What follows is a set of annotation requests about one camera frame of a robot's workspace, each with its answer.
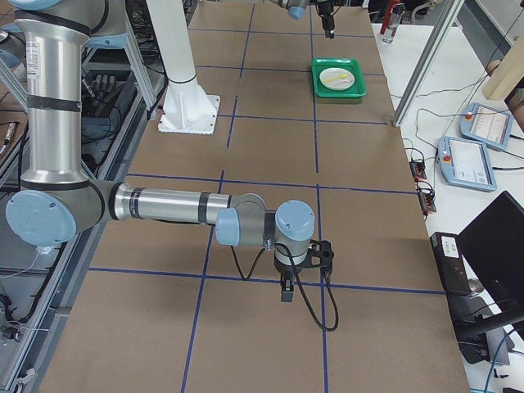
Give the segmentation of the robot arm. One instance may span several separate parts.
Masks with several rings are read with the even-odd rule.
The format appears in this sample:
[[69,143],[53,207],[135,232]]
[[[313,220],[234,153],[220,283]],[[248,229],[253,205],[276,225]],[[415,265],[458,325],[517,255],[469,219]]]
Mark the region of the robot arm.
[[306,1],[306,0],[271,0],[271,3],[278,5],[287,11],[287,14],[294,20],[299,20],[312,4],[317,15],[322,21],[322,27],[326,38],[335,38],[335,2],[334,1]]

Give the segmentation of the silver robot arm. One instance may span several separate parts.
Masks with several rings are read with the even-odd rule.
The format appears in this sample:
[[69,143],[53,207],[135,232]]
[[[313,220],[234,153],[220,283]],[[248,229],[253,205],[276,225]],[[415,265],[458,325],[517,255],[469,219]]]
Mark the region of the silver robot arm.
[[208,224],[218,243],[273,250],[281,298],[310,266],[314,213],[303,201],[269,210],[255,194],[231,196],[132,187],[89,178],[81,168],[81,56],[92,38],[124,34],[122,1],[16,1],[25,35],[29,168],[6,207],[12,231],[34,246],[55,246],[109,220]]

